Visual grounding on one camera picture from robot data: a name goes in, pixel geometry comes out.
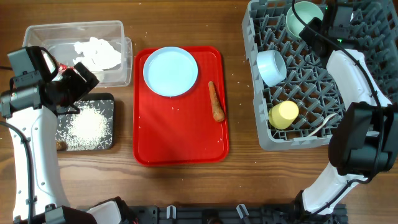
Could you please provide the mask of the brown food lump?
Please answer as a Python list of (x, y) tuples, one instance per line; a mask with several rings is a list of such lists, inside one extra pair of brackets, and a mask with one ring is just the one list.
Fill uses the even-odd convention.
[(66, 151), (67, 148), (68, 148), (68, 146), (65, 141), (56, 141), (56, 150), (57, 151)]

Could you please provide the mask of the green bowl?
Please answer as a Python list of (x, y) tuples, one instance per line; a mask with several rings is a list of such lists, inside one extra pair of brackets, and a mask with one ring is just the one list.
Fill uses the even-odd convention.
[[(293, 5), (299, 18), (308, 24), (314, 17), (323, 20), (323, 11), (314, 3), (308, 1), (297, 2)], [(286, 13), (287, 32), (297, 39), (301, 39), (299, 34), (304, 29), (304, 25), (295, 16), (292, 7)]]

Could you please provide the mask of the large light blue plate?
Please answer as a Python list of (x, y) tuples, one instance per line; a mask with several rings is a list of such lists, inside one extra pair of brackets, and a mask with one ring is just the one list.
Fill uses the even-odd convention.
[(193, 55), (180, 47), (163, 47), (149, 55), (143, 77), (147, 87), (160, 96), (175, 97), (188, 92), (198, 78)]

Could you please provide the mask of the yellow cup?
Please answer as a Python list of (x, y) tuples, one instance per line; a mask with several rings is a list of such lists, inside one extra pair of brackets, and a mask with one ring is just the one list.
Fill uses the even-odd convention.
[(299, 115), (299, 108), (293, 101), (283, 101), (269, 111), (269, 122), (276, 129), (288, 128)]

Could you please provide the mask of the orange carrot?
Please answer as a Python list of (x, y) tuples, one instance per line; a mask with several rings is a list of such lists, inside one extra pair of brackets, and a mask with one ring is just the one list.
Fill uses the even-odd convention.
[(217, 122), (222, 122), (225, 119), (225, 115), (221, 108), (221, 105), (220, 105), (220, 102), (219, 102), (219, 99), (218, 99), (218, 96), (216, 93), (215, 85), (212, 81), (208, 82), (208, 89), (209, 89), (209, 94), (210, 94), (213, 119)]

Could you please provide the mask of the light blue bowl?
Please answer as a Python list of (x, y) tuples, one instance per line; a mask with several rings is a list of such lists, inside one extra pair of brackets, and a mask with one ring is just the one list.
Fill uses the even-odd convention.
[(277, 50), (259, 52), (257, 66), (262, 80), (269, 87), (276, 86), (287, 77), (285, 61)]

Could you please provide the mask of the red snack wrapper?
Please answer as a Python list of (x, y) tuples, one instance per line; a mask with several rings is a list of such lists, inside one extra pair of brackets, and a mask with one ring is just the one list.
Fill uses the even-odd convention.
[(71, 66), (68, 66), (68, 65), (65, 65), (65, 64), (60, 63), (60, 64), (59, 64), (59, 68), (58, 68), (58, 74), (59, 74), (59, 75), (62, 75), (62, 74), (64, 74), (66, 71), (69, 71), (69, 70), (74, 71), (74, 68), (71, 67)]

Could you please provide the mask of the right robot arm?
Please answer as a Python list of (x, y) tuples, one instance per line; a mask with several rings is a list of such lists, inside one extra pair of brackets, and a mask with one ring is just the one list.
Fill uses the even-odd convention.
[(322, 19), (305, 22), (300, 38), (315, 52), (333, 77), (345, 104), (345, 114), (328, 145), (329, 163), (318, 179), (296, 196), (291, 220), (327, 217), (355, 186), (370, 183), (389, 171), (397, 157), (397, 107), (384, 96), (366, 66), (363, 48), (350, 39), (353, 6), (328, 3)]

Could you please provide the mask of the white napkin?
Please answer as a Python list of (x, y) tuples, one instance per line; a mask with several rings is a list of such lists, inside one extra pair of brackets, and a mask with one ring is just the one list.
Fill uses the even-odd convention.
[(81, 62), (91, 72), (102, 72), (121, 64), (121, 52), (104, 39), (90, 37), (89, 41), (75, 42), (73, 46), (78, 54), (73, 63)]

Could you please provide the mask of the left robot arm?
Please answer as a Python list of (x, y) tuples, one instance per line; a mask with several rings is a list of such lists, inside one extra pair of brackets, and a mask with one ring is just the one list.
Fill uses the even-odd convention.
[(120, 198), (87, 211), (71, 208), (63, 189), (55, 135), (57, 117), (70, 113), (98, 79), (82, 63), (63, 72), (49, 51), (23, 47), (8, 55), (14, 77), (1, 93), (1, 125), (9, 129), (16, 166), (14, 223), (124, 223)]

